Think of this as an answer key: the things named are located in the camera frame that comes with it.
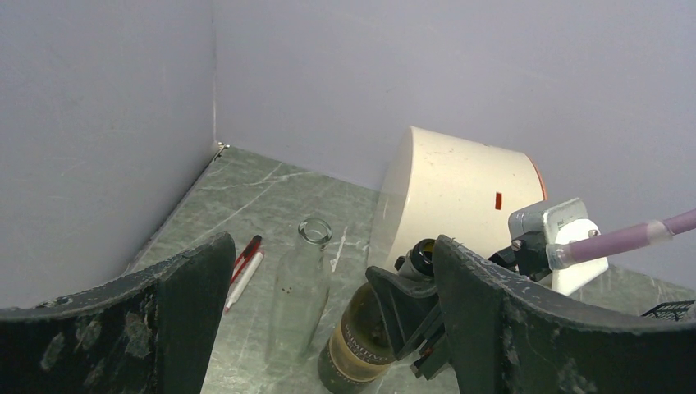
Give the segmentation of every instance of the white wall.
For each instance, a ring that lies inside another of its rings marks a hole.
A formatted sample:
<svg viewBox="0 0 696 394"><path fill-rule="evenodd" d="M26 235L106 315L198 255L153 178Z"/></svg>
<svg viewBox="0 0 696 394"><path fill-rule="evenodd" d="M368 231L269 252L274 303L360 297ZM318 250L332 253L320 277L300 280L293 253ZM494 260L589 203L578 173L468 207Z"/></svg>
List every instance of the white wall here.
<svg viewBox="0 0 696 394"><path fill-rule="evenodd" d="M0 3L0 308L123 272L212 157L211 2Z"/></svg>
<svg viewBox="0 0 696 394"><path fill-rule="evenodd" d="M696 205L690 0L215 1L220 140L378 188L408 125L520 150L605 230ZM696 236L612 261L696 287Z"/></svg>

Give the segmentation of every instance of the white bucket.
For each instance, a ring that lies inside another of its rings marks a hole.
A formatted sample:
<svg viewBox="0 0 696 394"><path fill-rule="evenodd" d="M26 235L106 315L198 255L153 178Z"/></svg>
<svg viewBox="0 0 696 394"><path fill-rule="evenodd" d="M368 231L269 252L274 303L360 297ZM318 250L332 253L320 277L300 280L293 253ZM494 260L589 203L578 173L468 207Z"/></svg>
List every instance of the white bucket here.
<svg viewBox="0 0 696 394"><path fill-rule="evenodd" d="M399 256L440 234L488 258L510 244L510 214L543 199L526 154L411 127L382 184L368 265L395 272Z"/></svg>

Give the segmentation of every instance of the clear glass bottle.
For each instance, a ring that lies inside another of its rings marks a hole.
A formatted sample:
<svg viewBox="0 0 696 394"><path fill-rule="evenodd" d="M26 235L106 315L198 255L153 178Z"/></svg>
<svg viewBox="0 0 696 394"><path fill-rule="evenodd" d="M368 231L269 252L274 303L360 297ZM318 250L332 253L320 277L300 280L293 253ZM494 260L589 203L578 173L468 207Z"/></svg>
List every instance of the clear glass bottle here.
<svg viewBox="0 0 696 394"><path fill-rule="evenodd" d="M328 299L331 266L324 249L332 231L321 219L305 219L297 227L295 248L277 269L266 362L293 364L309 348Z"/></svg>

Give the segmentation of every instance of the wine bottle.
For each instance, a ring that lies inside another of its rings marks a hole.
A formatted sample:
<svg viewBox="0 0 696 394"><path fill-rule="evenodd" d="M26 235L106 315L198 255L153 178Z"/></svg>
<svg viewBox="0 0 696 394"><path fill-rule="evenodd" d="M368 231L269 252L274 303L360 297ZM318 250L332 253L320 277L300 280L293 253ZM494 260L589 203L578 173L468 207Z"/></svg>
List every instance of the wine bottle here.
<svg viewBox="0 0 696 394"><path fill-rule="evenodd" d="M350 299L341 323L319 354L319 378L334 394L354 394L394 362L377 297L369 283Z"/></svg>

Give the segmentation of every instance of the green marble floor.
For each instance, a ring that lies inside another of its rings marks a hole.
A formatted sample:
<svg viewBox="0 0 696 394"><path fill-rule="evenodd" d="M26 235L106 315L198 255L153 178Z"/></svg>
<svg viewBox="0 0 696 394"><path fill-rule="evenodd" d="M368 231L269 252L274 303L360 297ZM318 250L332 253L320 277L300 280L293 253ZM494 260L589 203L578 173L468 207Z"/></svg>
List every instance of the green marble floor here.
<svg viewBox="0 0 696 394"><path fill-rule="evenodd" d="M372 214L378 193L315 172L229 148L208 168L189 198L136 262L140 270L196 246L219 231L232 234L238 249L263 237L266 259L228 314L222 316L202 393L325 393L316 359L353 291L364 282ZM333 229L326 250L336 264L331 294L306 362L282 375L263 362L272 284L281 255L304 218L319 217ZM696 292L611 267L573 297L629 314L668 300L693 300ZM451 369L426 382L396 364L365 393L456 393Z"/></svg>

